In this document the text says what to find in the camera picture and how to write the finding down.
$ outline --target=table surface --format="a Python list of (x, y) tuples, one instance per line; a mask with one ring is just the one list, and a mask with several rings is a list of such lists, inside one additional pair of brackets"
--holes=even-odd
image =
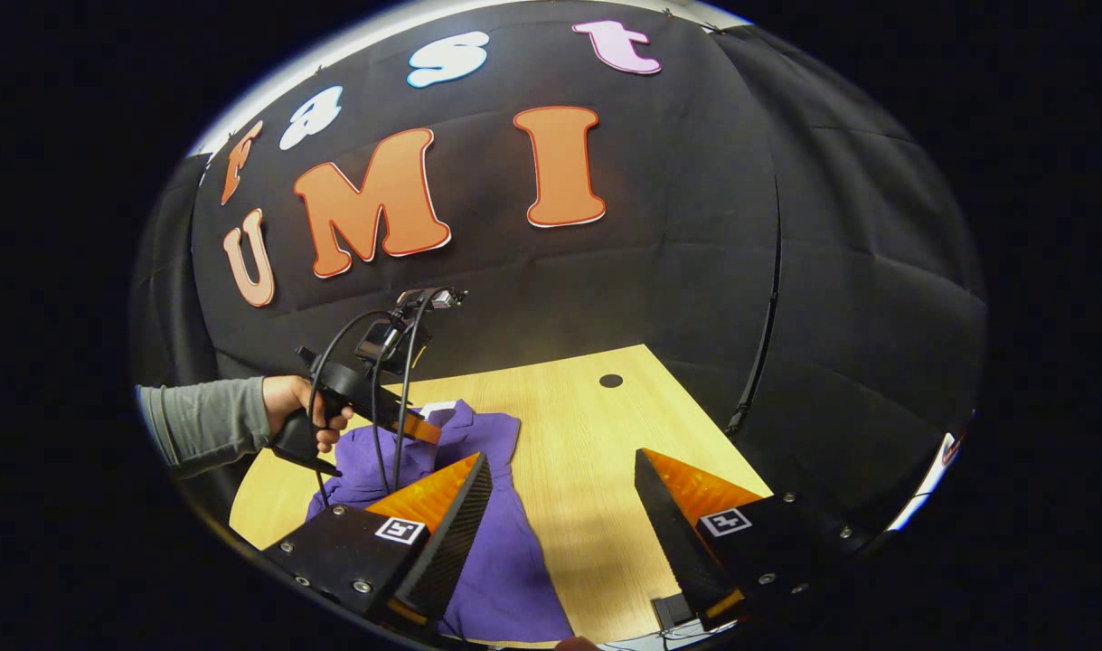
[[(622, 377), (605, 388), (602, 376)], [(398, 392), (400, 386), (388, 387)], [(575, 634), (616, 642), (659, 630), (653, 598), (679, 593), (635, 491), (635, 451), (690, 463), (761, 497), (770, 489), (647, 349), (601, 354), (410, 383), (417, 405), (464, 400), (521, 420), (510, 460), (515, 490), (542, 545), (547, 572)], [(354, 417), (349, 427), (369, 425)], [(333, 452), (320, 455), (335, 462)], [(305, 520), (311, 470), (263, 449), (249, 467), (229, 527), (257, 549)], [(514, 648), (545, 643), (476, 640)]]

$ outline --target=orange letter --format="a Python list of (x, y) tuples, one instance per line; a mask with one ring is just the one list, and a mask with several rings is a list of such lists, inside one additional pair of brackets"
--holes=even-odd
[(269, 256), (264, 252), (264, 240), (261, 239), (261, 210), (253, 209), (245, 216), (245, 234), (249, 236), (249, 247), (253, 249), (253, 260), (258, 263), (258, 281), (249, 280), (245, 271), (245, 259), (241, 257), (241, 229), (234, 228), (222, 240), (220, 246), (229, 256), (229, 268), (234, 271), (237, 290), (253, 307), (268, 305), (273, 300), (273, 269), (269, 268)]
[(538, 195), (526, 211), (534, 226), (595, 221), (607, 206), (592, 193), (586, 161), (586, 130), (599, 123), (590, 108), (531, 108), (515, 116), (515, 127), (531, 137)]
[(432, 141), (430, 129), (409, 129), (382, 140), (366, 166), (360, 191), (332, 162), (314, 166), (294, 182), (310, 218), (316, 276), (331, 278), (349, 269), (350, 256), (337, 246), (335, 230), (370, 262), (381, 215), (386, 217), (381, 250), (388, 254), (417, 254), (451, 240), (451, 227), (434, 217), (425, 182), (425, 149)]
[(237, 170), (245, 166), (245, 160), (249, 158), (249, 141), (257, 138), (258, 133), (261, 132), (261, 122), (253, 124), (253, 128), (249, 130), (244, 138), (241, 138), (240, 143), (237, 143), (234, 151), (229, 152), (229, 169), (225, 170), (225, 191), (220, 194), (220, 205), (225, 205), (225, 202), (229, 200), (229, 197), (234, 196), (237, 191), (237, 185), (241, 182), (241, 178), (237, 176)]

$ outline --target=purple cloth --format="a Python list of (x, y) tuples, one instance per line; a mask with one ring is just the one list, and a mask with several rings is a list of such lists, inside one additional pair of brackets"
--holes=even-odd
[[(399, 487), (417, 482), (476, 452), (487, 455), (494, 485), (475, 544), (447, 606), (446, 621), (468, 639), (545, 642), (571, 638), (574, 631), (551, 585), (542, 547), (526, 521), (522, 502), (510, 480), (510, 457), (518, 442), (519, 421), (506, 413), (475, 413), (463, 401), (453, 409), (432, 412), (426, 421), (442, 427), (439, 445), (402, 442)], [(353, 430), (335, 445), (336, 466), (343, 477), (332, 477), (325, 482), (331, 503), (365, 508), (382, 498), (371, 432), (372, 427)], [(378, 437), (389, 481), (393, 436), (380, 428)], [(314, 493), (306, 520), (322, 508), (322, 496)], [(439, 631), (455, 633), (444, 622), (439, 622)]]

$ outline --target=hand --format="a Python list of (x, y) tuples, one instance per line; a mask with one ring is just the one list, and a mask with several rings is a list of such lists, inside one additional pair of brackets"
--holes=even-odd
[[(264, 412), (269, 416), (269, 436), (277, 436), (285, 424), (285, 417), (294, 411), (306, 411), (310, 406), (310, 381), (302, 376), (278, 376), (261, 380), (261, 400), (264, 401)], [(318, 431), (318, 451), (329, 452), (339, 440), (339, 430), (345, 427), (354, 411), (347, 404), (341, 409), (341, 416), (333, 417), (325, 424), (326, 402), (322, 391), (314, 398), (314, 424), (328, 427)]]
[(590, 639), (580, 636), (580, 638), (568, 638), (555, 643), (554, 651), (599, 651), (599, 648)]

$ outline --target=gray sleeve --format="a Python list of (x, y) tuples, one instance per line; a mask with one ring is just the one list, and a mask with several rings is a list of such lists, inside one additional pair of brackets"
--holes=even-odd
[(150, 437), (175, 477), (194, 477), (269, 444), (261, 380), (137, 387)]

